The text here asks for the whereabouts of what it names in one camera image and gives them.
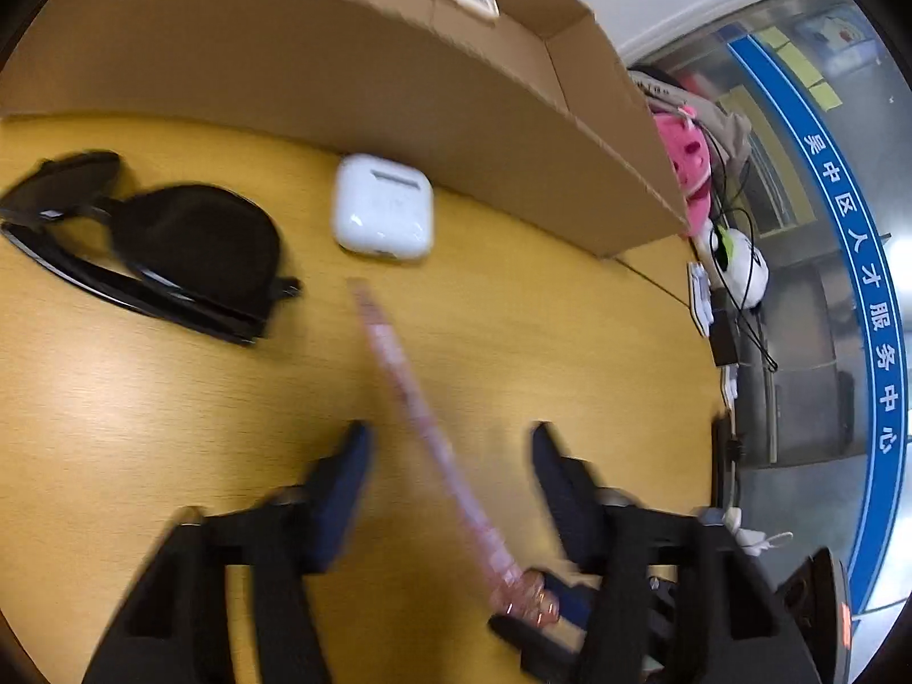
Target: cardboard box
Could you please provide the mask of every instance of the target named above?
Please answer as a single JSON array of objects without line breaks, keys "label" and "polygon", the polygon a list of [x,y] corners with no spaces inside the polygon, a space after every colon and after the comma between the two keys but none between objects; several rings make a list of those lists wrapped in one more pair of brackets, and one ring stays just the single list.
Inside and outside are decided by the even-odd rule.
[{"label": "cardboard box", "polygon": [[50,0],[0,111],[128,112],[421,168],[597,255],[685,227],[649,109],[577,0]]}]

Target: pink toy sword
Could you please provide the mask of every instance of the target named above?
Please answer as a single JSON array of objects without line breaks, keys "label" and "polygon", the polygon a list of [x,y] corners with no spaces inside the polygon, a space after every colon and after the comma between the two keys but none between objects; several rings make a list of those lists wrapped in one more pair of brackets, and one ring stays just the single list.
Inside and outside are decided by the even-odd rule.
[{"label": "pink toy sword", "polygon": [[491,588],[491,606],[496,612],[520,617],[537,628],[557,622],[557,599],[544,589],[541,573],[523,573],[507,550],[503,535],[491,524],[459,472],[450,441],[421,394],[398,336],[374,300],[368,284],[363,280],[350,280],[349,287],[377,361],[392,381],[396,397],[412,423],[412,429],[427,445],[441,469],[447,488],[462,511],[463,523],[473,539],[482,573]]}]

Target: pink stuffed toy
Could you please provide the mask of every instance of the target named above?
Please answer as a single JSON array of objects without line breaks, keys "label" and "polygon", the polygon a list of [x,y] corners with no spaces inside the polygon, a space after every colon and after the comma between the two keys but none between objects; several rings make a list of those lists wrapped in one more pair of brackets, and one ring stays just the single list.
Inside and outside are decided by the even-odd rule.
[{"label": "pink stuffed toy", "polygon": [[687,201],[687,236],[695,236],[710,216],[713,162],[706,136],[693,121],[697,112],[683,105],[678,113],[655,113],[655,127],[665,145],[678,185]]}]

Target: cable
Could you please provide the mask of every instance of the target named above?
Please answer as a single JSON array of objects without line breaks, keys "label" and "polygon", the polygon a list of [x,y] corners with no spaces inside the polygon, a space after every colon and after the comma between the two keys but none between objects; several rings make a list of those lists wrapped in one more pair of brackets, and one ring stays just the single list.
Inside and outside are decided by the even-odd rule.
[{"label": "cable", "polygon": [[892,609],[892,608],[895,608],[895,606],[904,605],[907,601],[909,601],[909,597],[904,596],[902,599],[897,599],[895,602],[890,602],[890,604],[888,604],[888,605],[876,606],[874,609],[865,609],[864,612],[859,612],[858,614],[853,614],[852,621],[856,622],[856,620],[860,620],[864,617],[867,617],[869,614],[883,612],[885,609]]},{"label": "cable", "polygon": [[626,262],[619,259],[618,257],[614,257],[614,262],[617,262],[617,264],[621,265],[622,267],[626,267],[626,269],[628,269],[631,272],[635,272],[637,275],[639,275],[641,278],[643,278],[643,280],[645,280],[647,283],[651,283],[652,285],[655,285],[655,287],[657,287],[661,292],[664,292],[664,294],[670,296],[671,298],[674,298],[678,303],[680,303],[682,306],[684,306],[688,311],[690,310],[690,303],[687,303],[686,301],[682,301],[681,298],[678,298],[675,294],[673,294],[673,292],[669,291],[669,289],[667,289],[664,285],[662,285],[660,283],[656,283],[655,280],[650,278],[648,275],[643,274],[643,272],[640,272],[636,267],[633,267],[633,266],[627,264]]},{"label": "cable", "polygon": [[[751,172],[751,162],[745,163],[745,170],[742,171],[742,176],[739,177],[739,187],[735,191],[735,194],[729,198],[728,197],[728,169],[725,166],[725,162],[722,160],[722,149],[719,147],[719,142],[716,140],[716,137],[710,133],[709,130],[706,130],[706,127],[699,125],[699,128],[703,132],[705,138],[710,141],[713,145],[713,148],[716,150],[716,154],[719,157],[719,168],[722,171],[722,182],[719,183],[717,175],[710,171],[710,179],[712,184],[712,190],[716,196],[717,203],[719,203],[719,212],[716,213],[714,217],[710,217],[712,222],[713,233],[716,234],[716,243],[717,247],[722,246],[722,235],[719,232],[719,221],[725,217],[726,213],[743,213],[745,218],[747,218],[749,231],[751,233],[751,254],[754,253],[756,248],[756,230],[754,228],[754,219],[751,218],[751,214],[742,206],[733,205],[734,202],[740,198],[744,192],[744,188],[747,185],[747,180],[750,177]],[[731,292],[731,288],[728,287],[725,277],[722,274],[722,267],[719,266],[719,261],[716,259],[716,255],[713,254],[711,249],[710,241],[710,256],[712,257],[712,262],[716,267],[716,270],[719,273],[719,278],[722,280],[722,285],[725,287],[725,292],[728,294],[728,298],[731,299],[731,302],[734,304],[736,311],[738,312],[737,321],[740,326],[743,326],[743,333],[747,336],[748,340],[753,344],[757,350],[760,352],[760,357],[763,358],[764,367],[768,368],[771,373],[775,373],[779,369],[779,363],[777,363],[769,351],[763,344],[763,329],[762,324],[760,323],[760,318],[757,318],[757,329],[760,333],[754,331],[754,328],[750,325],[747,317],[744,315],[744,306],[747,303],[748,291],[751,289],[751,281],[754,279],[754,264],[751,262],[750,269],[748,271],[747,284],[744,286],[744,295],[742,301],[738,302],[738,299],[735,298],[734,294]]]},{"label": "cable", "polygon": [[[745,215],[745,217],[748,218],[748,223],[750,224],[750,227],[751,227],[751,249],[753,249],[754,248],[754,220],[751,218],[751,214],[746,212],[745,209],[742,209],[742,207],[737,207],[737,209],[731,209],[731,210],[740,210],[740,212],[742,212]],[[735,298],[735,295],[733,294],[733,292],[731,292],[731,288],[728,287],[728,283],[725,282],[725,278],[722,275],[722,267],[719,266],[719,261],[716,259],[716,255],[710,253],[710,256],[713,259],[712,263],[716,266],[716,270],[719,271],[719,280],[722,280],[722,285],[725,287],[725,292],[727,292],[728,298],[730,298],[731,302],[734,303],[734,305],[735,305],[735,310],[738,312],[738,321],[741,324],[743,324],[744,328],[747,330],[747,332],[745,332],[745,335],[747,335],[747,338],[754,344],[754,346],[760,352],[760,357],[763,358],[764,366],[767,367],[771,373],[775,373],[779,369],[779,363],[777,363],[772,358],[770,353],[767,351],[766,347],[763,346],[763,341],[760,339],[760,336],[758,335],[758,333],[756,333],[754,331],[754,328],[750,325],[749,321],[747,320],[747,317],[744,315],[744,304],[747,301],[747,292],[750,289],[750,285],[751,285],[751,275],[754,274],[754,265],[751,264],[751,271],[748,272],[748,276],[747,276],[747,285],[744,288],[744,297],[742,298],[742,301],[739,304],[738,299]]]},{"label": "cable", "polygon": [[754,314],[754,318],[757,320],[757,337],[760,339],[760,342],[765,343],[766,333],[763,332],[763,319],[760,318],[760,303],[757,303],[757,305],[754,306],[754,309],[757,311]]}]

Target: blue sign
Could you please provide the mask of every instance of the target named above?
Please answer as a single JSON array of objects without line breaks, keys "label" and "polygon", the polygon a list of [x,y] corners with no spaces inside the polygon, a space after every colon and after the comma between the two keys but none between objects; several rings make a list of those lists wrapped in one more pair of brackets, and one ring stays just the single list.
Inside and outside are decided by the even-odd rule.
[{"label": "blue sign", "polygon": [[897,296],[871,213],[836,142],[792,77],[754,39],[728,49],[783,119],[816,178],[854,288],[868,361],[868,476],[849,560],[854,612],[868,604],[893,532],[906,464],[906,352]]}]

